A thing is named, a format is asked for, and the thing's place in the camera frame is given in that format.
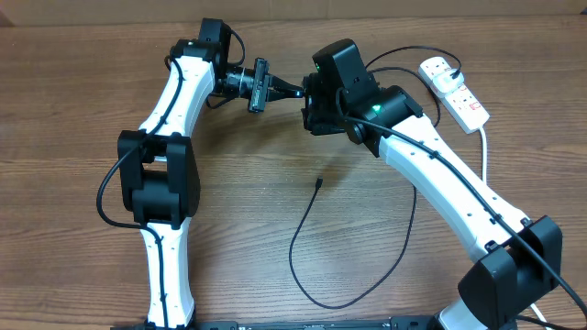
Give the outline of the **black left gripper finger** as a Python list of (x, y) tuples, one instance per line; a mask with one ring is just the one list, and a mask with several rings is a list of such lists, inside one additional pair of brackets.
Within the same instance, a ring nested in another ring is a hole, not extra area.
[(267, 94), (267, 101), (274, 102), (283, 99), (299, 99), (304, 97), (304, 92), (299, 90), (270, 90)]
[(281, 94), (303, 94), (304, 89), (301, 86), (291, 84), (283, 79), (273, 76), (271, 79), (271, 86), (274, 91)]

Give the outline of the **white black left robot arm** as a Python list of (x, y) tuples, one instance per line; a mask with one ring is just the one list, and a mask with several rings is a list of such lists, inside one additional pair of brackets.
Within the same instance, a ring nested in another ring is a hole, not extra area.
[(238, 34), (223, 20), (205, 18), (197, 38), (181, 39), (164, 62), (169, 79), (150, 116), (117, 140), (118, 160), (96, 196), (102, 219), (103, 196), (114, 174), (120, 175), (125, 208), (133, 214), (129, 229), (143, 236), (148, 256), (150, 309), (142, 329), (193, 329), (195, 300), (189, 283), (188, 232), (200, 200), (201, 185), (192, 134), (211, 96), (221, 104), (248, 100), (260, 113), (268, 102), (301, 98), (301, 87), (269, 73), (269, 63), (255, 60), (251, 69), (228, 59)]

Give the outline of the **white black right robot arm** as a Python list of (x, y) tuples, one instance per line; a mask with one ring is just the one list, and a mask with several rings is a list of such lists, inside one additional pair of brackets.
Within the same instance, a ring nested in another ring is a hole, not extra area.
[(397, 85), (382, 88), (354, 41), (313, 57), (304, 79), (305, 128), (345, 132), (400, 171), (449, 224), (472, 267), (457, 301), (433, 319), (436, 329), (513, 329), (526, 309), (557, 288), (563, 235), (549, 217), (528, 217), (495, 193), (442, 140), (422, 107)]

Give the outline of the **white charger adapter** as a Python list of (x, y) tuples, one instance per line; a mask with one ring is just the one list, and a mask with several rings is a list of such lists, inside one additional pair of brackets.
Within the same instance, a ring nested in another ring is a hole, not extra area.
[(443, 96), (450, 94), (464, 84), (464, 75), (460, 70), (449, 69), (436, 75), (432, 83), (436, 87), (437, 94)]

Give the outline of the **white power strip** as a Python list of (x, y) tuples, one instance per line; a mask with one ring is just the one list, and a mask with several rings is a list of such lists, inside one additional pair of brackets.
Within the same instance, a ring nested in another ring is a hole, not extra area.
[(465, 133), (478, 131), (489, 120), (490, 115), (465, 83), (452, 93), (443, 96), (437, 94), (432, 80), (439, 73), (449, 69), (453, 68), (444, 58), (437, 56), (424, 60), (418, 68), (418, 73), (430, 85), (436, 97), (449, 110)]

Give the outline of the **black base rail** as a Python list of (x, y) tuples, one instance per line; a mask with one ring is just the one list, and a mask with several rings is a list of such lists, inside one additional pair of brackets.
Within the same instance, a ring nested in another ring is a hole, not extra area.
[(239, 324), (214, 321), (177, 326), (189, 330), (437, 330), (442, 329), (432, 315), (393, 316), (384, 320), (308, 321)]

